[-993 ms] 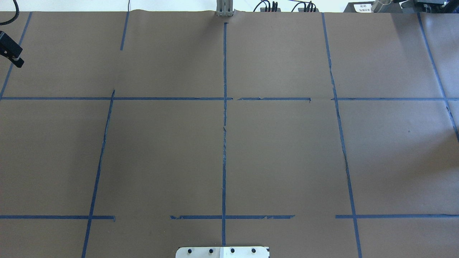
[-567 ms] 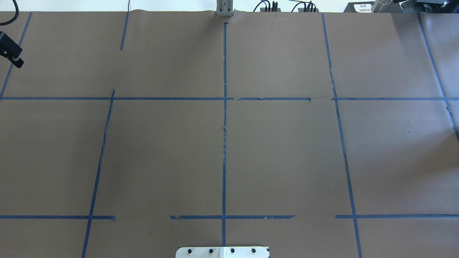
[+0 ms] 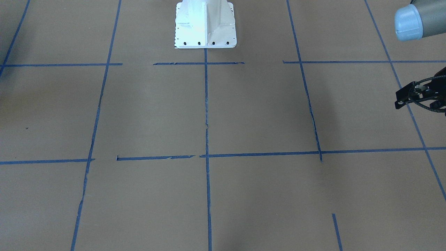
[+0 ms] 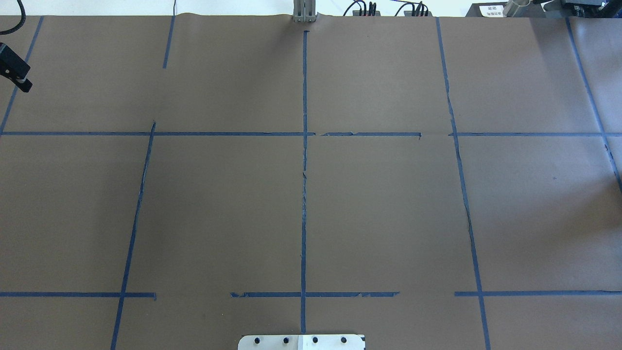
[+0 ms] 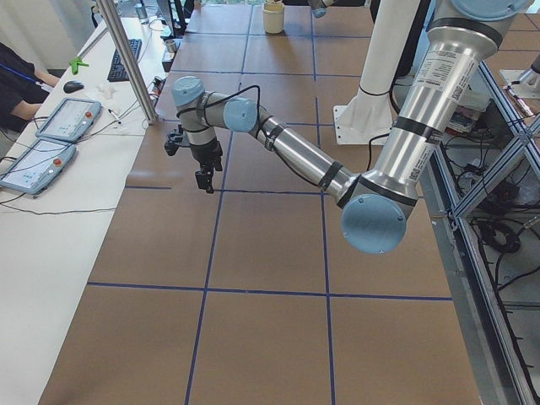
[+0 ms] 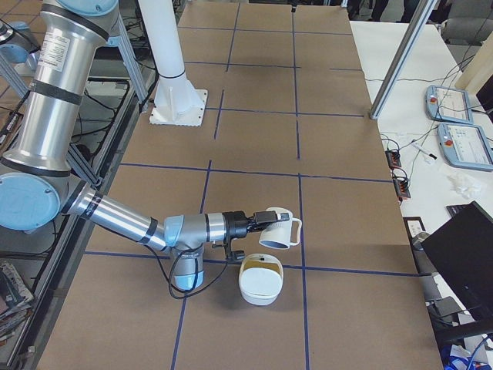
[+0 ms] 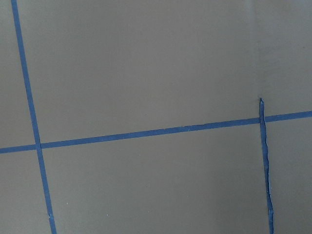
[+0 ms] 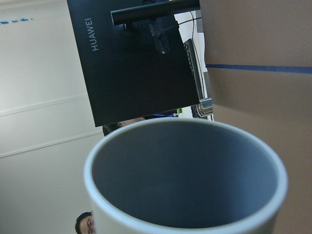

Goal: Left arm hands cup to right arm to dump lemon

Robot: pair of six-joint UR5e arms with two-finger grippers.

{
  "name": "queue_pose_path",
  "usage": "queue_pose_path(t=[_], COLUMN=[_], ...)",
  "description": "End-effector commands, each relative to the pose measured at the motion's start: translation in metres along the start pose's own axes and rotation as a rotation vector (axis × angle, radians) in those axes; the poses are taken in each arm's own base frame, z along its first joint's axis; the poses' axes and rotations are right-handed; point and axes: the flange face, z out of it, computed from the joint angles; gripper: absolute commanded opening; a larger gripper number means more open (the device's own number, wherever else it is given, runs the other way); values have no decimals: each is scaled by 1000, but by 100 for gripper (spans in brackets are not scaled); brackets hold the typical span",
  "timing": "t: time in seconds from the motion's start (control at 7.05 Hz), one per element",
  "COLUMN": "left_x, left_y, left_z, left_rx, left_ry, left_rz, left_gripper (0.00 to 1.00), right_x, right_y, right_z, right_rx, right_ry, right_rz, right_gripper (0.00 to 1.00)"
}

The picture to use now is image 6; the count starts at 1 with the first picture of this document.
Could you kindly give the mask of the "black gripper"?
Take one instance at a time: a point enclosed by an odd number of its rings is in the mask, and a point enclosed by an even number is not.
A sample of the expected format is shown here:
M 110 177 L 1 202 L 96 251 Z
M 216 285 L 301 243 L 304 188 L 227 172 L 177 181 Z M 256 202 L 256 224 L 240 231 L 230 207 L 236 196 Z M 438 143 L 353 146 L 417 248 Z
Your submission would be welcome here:
M 285 222 L 290 219 L 287 212 L 277 213 L 275 210 L 259 211 L 253 216 L 247 216 L 242 210 L 223 213 L 225 220 L 226 240 L 245 238 L 249 227 L 268 227 L 277 222 Z

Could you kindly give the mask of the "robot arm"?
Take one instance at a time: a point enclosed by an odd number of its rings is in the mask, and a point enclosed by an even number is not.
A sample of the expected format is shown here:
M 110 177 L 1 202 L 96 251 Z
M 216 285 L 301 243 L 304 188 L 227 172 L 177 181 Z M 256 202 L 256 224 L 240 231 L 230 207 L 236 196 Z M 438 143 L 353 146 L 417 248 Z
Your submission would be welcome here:
M 287 226 L 285 210 L 168 217 L 137 213 L 72 175 L 66 159 L 96 50 L 119 20 L 116 1 L 45 1 L 47 30 L 16 144 L 1 157 L 1 224 L 33 230 L 59 214 L 76 214 L 115 234 L 167 253 L 169 289 L 191 294 L 202 287 L 203 247 L 222 247 L 227 261 L 243 259 L 231 242 L 250 232 Z

